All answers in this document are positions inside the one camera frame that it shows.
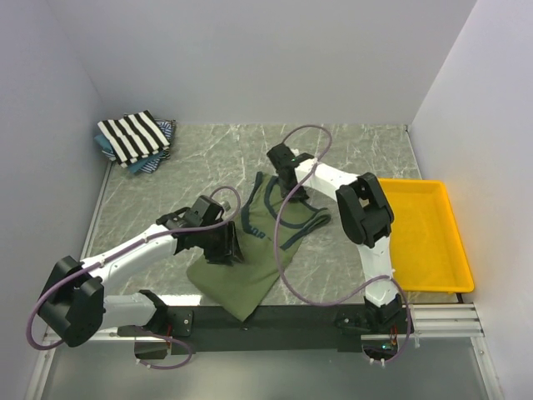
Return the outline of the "olive green tank top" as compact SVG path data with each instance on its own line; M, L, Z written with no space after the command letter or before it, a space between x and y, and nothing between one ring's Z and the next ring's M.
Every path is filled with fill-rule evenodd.
M325 207L290 202L282 213L275 241L276 217L283 202L277 180L274 175L257 172L251 194L234 219L244 263L223 266L198 258L187 269L189 281L204 296L240 321L255 311L279 278L274 248L287 268L303 238L331 221Z

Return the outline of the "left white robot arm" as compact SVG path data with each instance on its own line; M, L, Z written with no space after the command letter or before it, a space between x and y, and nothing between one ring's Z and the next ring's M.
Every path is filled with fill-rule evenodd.
M168 306L150 290L115 296L110 289L154 263L200 248L211 264L231 266L244 258L234 218L208 196L192 206L167 213L148 229L112 250L81 261L59 260L37 300L40 317L74 348L106 328L136 326L146 334L174 333Z

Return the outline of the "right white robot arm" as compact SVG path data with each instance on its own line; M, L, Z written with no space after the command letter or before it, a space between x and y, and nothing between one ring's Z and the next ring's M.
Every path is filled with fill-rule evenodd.
M343 231L356 244L361 258L366 279L360 287L365 291L365 324L374 332L385 332L400 317L404 301L391 262L394 214L378 178L368 172L343 172L305 152L296 155L285 143L274 146L267 156L278 175L283 197L274 238L278 239L286 205L293 197L304 199L305 188L335 200Z

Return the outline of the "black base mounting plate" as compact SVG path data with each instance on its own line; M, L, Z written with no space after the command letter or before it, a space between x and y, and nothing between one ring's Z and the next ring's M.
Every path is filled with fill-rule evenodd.
M412 333L404 309L382 324L362 304L260 306L241 322L219 306L170 306L154 333L197 352L336 349L360 353L368 336Z

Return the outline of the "black white striped folded top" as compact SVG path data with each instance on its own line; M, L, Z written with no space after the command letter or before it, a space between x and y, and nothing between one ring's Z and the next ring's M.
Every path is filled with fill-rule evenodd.
M97 123L97 127L110 142L116 160L123 168L171 146L171 141L149 110L126 114L120 119L103 120Z

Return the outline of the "teal folded top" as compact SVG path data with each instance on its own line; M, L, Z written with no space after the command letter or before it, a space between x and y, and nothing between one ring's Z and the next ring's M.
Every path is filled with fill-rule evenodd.
M103 134L98 134L94 138L95 142L100 146L102 153L111 161L116 162L117 157L113 151L113 147L111 143L105 138ZM137 173L139 170L142 169L142 163L141 162L135 162L133 164L129 164L126 166L126 169L130 173Z

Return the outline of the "yellow plastic tray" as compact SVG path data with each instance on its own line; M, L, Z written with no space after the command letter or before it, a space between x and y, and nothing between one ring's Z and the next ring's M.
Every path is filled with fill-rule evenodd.
M440 181L382 178L394 213L391 260L410 292L471 293L475 289L446 186Z

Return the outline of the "aluminium frame rail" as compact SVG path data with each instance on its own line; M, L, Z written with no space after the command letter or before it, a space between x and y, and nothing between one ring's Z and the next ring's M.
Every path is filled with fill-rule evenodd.
M483 338L485 336L474 304L430 303L412 304L411 320L414 333L411 338ZM118 328L98 331L90 341L132 340L120 336ZM42 343L55 343L59 336L47 328Z

